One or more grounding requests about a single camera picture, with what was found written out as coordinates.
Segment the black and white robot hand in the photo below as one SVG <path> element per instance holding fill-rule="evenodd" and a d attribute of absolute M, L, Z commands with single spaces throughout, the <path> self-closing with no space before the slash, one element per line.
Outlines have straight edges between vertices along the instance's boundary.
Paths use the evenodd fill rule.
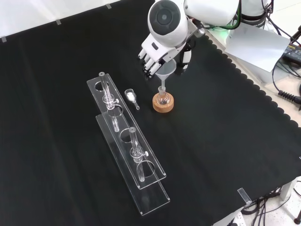
<path fill-rule="evenodd" d="M 153 77 L 160 69 L 173 59 L 176 61 L 176 72 L 183 73 L 190 63 L 193 46 L 184 42 L 178 47 L 166 47 L 149 34 L 142 43 L 138 58 L 142 61 L 143 72 L 148 78 Z"/>

